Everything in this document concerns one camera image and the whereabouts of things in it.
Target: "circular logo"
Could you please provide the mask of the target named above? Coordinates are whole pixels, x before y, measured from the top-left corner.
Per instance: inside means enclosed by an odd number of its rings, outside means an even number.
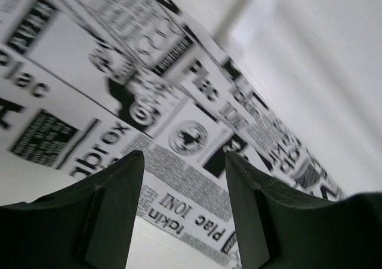
[[[195,121],[185,121],[174,129],[168,144],[183,156],[193,156],[201,151],[207,143],[207,130]]]

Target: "printed emblem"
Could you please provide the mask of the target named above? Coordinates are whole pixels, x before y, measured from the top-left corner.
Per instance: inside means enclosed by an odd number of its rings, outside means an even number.
[[[185,121],[174,129],[168,144],[182,156],[193,156],[207,143],[207,130],[195,121]]]

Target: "newspaper print wall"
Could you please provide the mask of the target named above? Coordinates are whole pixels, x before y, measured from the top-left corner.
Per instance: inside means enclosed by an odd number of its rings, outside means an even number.
[[[0,3],[1,150],[77,180],[142,150],[137,215],[226,268],[240,268],[228,150],[299,190],[343,197],[172,0]]]

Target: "dark green plastic part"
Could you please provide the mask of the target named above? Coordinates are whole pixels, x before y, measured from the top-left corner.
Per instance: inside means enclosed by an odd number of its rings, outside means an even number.
[[[133,151],[33,203],[0,207],[0,268],[124,269],[143,170]]]
[[[243,269],[382,268],[382,193],[319,199],[234,152],[226,176]]]

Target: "white ceiling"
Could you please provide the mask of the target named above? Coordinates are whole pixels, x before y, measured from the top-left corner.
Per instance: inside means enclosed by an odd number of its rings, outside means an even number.
[[[215,33],[238,0],[174,1]],[[285,0],[239,64],[348,193],[382,189],[381,7],[380,0]],[[14,166],[5,153],[1,158],[2,204],[70,184],[67,176],[43,167],[22,170],[20,160]],[[34,177],[36,187],[20,175]],[[41,185],[47,191],[24,191]],[[138,219],[128,268],[219,266]]]

